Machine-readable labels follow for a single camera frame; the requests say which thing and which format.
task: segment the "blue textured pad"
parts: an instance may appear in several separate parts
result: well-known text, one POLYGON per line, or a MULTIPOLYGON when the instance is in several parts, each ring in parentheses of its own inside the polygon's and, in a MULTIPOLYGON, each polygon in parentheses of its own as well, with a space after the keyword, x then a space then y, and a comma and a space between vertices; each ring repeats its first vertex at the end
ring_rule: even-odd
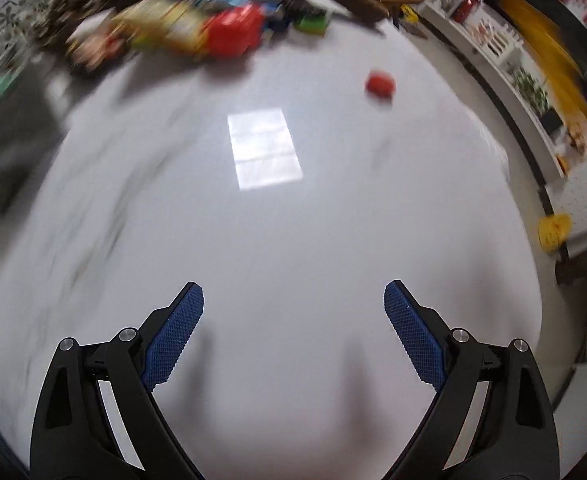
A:
POLYGON ((384 290, 384 310, 420 379, 433 384, 437 392, 446 380, 443 350, 398 285, 384 290))
POLYGON ((184 345, 202 316, 203 307, 202 288, 194 283, 147 348, 142 383, 148 392, 152 392, 156 384, 168 381, 184 345))

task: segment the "potted plant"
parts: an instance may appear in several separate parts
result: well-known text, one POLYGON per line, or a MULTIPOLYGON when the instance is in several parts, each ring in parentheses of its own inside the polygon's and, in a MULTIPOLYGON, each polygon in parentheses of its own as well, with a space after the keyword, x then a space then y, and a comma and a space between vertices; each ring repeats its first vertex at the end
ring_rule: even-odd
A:
POLYGON ((520 92, 520 95, 525 101, 529 103, 538 117, 542 117, 549 110, 547 92, 524 68, 518 69, 515 75, 513 75, 513 86, 520 92))

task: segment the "marble tabletop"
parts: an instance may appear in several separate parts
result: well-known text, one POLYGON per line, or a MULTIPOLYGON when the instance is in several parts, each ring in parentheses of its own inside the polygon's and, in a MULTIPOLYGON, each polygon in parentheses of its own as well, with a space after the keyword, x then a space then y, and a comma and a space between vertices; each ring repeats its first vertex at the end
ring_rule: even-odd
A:
POLYGON ((393 279, 478 340, 537 344, 501 168, 390 23, 336 18, 245 62, 140 54, 71 101, 28 208, 0 221, 0 430, 26 463, 57 343, 139 326, 188 281, 204 314, 154 396, 209 480, 385 474, 433 397, 384 313, 393 279), (365 93, 374 68, 393 102, 365 93))

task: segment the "pegboard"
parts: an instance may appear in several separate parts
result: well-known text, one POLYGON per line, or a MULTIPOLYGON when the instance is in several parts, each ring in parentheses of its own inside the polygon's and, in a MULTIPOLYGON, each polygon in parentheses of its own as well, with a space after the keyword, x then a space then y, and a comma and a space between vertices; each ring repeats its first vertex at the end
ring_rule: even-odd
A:
POLYGON ((569 240, 587 233, 587 160, 573 168, 567 178, 545 186, 553 211, 568 213, 573 226, 569 240))

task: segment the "beige floor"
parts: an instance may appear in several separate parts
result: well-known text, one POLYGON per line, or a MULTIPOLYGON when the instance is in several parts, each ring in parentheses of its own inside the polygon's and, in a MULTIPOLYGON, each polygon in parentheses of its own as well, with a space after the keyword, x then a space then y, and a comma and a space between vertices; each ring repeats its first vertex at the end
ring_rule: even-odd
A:
POLYGON ((510 187, 531 243, 542 295, 542 331, 535 355, 547 392, 553 398, 583 341, 587 323, 587 282, 576 282, 571 287, 556 284, 556 255, 545 254, 537 239, 537 221, 544 215, 538 186, 515 137, 487 94, 435 36, 429 34, 429 40, 409 38, 509 154, 510 187))

